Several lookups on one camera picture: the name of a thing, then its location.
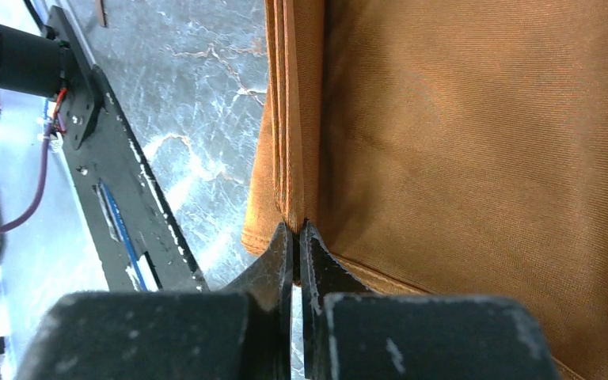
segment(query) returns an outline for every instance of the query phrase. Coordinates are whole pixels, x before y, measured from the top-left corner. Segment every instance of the brown fabric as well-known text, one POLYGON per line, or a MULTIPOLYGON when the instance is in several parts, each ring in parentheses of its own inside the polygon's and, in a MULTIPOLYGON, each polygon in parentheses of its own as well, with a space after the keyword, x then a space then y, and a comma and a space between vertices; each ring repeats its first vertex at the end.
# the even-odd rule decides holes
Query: brown fabric
POLYGON ((247 248, 314 218, 375 289, 515 297, 608 379, 608 0, 267 5, 247 248))

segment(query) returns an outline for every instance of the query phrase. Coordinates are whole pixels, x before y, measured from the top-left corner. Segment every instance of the cable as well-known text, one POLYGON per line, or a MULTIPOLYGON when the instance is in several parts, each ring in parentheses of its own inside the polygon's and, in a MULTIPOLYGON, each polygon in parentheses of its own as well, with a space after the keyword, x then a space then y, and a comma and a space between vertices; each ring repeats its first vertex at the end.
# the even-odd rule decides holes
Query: cable
POLYGON ((57 113, 59 112, 59 105, 62 103, 64 96, 67 93, 67 89, 62 89, 59 91, 59 95, 57 96, 57 105, 55 106, 55 113, 52 114, 52 122, 45 128, 43 132, 43 143, 41 144, 41 155, 40 155, 40 172, 38 175, 38 185, 36 186, 36 194, 33 196, 33 201, 27 207, 25 212, 22 213, 18 218, 13 220, 12 222, 8 222, 3 226, 0 226, 0 234, 4 234, 10 230, 18 228, 27 219, 31 218, 33 213, 36 211, 38 206, 40 205, 40 200, 43 199, 43 190, 45 189, 45 178, 48 176, 48 147, 50 146, 50 134, 52 133, 53 126, 55 125, 55 121, 57 120, 57 113))
POLYGON ((36 12, 36 7, 33 6, 33 4, 31 3, 31 0, 24 0, 24 2, 25 2, 25 6, 27 6, 27 10, 29 11, 29 14, 31 14, 33 22, 36 23, 38 30, 43 30, 43 27, 45 26, 45 24, 43 24, 43 20, 41 20, 38 12, 36 12))

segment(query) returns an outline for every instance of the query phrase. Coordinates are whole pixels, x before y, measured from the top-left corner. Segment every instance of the purple cable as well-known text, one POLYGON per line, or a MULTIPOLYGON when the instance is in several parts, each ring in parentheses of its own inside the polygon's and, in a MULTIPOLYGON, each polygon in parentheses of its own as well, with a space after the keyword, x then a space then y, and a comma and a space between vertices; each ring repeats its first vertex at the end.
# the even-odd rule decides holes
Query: purple cable
POLYGON ((50 134, 52 133, 52 125, 50 123, 48 127, 45 128, 43 133, 43 149, 41 150, 40 157, 40 171, 38 174, 38 185, 36 187, 36 194, 33 196, 33 201, 29 205, 29 207, 22 213, 17 219, 12 222, 8 222, 3 226, 0 226, 0 234, 4 234, 10 230, 18 228, 27 219, 31 218, 31 215, 36 211, 38 205, 40 204, 40 200, 43 199, 43 190, 45 189, 45 177, 48 176, 48 147, 50 146, 50 134))

